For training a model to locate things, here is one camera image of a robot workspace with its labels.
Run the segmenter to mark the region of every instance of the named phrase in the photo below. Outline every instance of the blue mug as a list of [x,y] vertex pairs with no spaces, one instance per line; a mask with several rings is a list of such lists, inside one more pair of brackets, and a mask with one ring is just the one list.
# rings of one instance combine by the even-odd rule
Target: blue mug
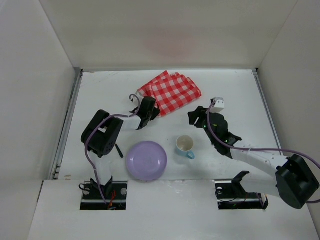
[[195,154],[192,151],[194,147],[193,139],[188,135],[183,135],[177,138],[175,142],[175,151],[178,155],[187,157],[189,159],[195,159]]

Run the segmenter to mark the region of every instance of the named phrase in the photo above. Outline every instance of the cloth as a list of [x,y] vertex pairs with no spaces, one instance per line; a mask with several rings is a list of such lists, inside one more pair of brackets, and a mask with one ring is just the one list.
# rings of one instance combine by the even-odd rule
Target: cloth
[[190,77],[177,72],[169,74],[168,71],[152,79],[137,92],[143,97],[155,98],[160,109],[159,117],[168,115],[202,96]]

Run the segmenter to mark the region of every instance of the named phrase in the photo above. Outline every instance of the mug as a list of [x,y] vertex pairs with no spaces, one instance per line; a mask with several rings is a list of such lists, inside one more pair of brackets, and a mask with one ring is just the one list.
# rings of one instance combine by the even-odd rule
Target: mug
[[195,154],[191,151],[194,147],[193,139],[188,135],[177,138],[175,142],[176,153],[189,159],[195,159]]

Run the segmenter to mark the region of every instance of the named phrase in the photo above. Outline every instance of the white wall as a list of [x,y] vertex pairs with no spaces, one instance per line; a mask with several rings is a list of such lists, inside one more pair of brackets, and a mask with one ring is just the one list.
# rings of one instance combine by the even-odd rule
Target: white wall
[[0,1],[1,240],[28,237],[74,77],[39,1]]
[[[298,1],[258,74],[282,147],[320,162],[319,0]],[[320,170],[310,166],[320,180]],[[320,233],[320,204],[309,208]]]
[[297,0],[40,0],[74,66],[258,67]]

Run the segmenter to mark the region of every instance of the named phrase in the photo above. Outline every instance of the white surface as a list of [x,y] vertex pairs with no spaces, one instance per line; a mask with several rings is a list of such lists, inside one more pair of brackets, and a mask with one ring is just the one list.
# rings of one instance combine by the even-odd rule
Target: white surface
[[258,67],[297,0],[40,0],[82,68]]
[[[259,68],[281,145],[320,160],[320,1],[300,0]],[[318,179],[320,172],[309,165]],[[320,198],[318,191],[313,200]],[[309,205],[320,232],[320,205]]]
[[218,210],[210,180],[129,181],[123,211],[80,211],[81,181],[45,181],[28,240],[317,240],[308,208]]
[[26,240],[42,180],[0,182],[0,239]]
[[[92,167],[87,161],[81,135],[99,109],[111,114],[129,112],[134,108],[129,95],[156,77],[162,71],[85,72],[62,160],[59,179],[89,180]],[[124,156],[141,141],[155,141],[167,153],[168,163],[162,180],[230,179],[242,170],[252,173],[253,178],[268,177],[264,172],[246,163],[220,155],[211,145],[203,129],[189,125],[188,112],[198,106],[208,107],[210,99],[224,97],[222,114],[229,130],[256,146],[276,148],[263,102],[251,70],[177,70],[190,77],[201,89],[202,97],[193,103],[151,121],[138,131],[122,131],[117,139]],[[195,159],[175,154],[176,140],[189,135],[194,140]],[[105,156],[111,161],[115,181],[132,179],[126,169],[125,158],[120,158],[114,148]]]
[[39,1],[0,0],[1,240],[28,237],[73,81]]

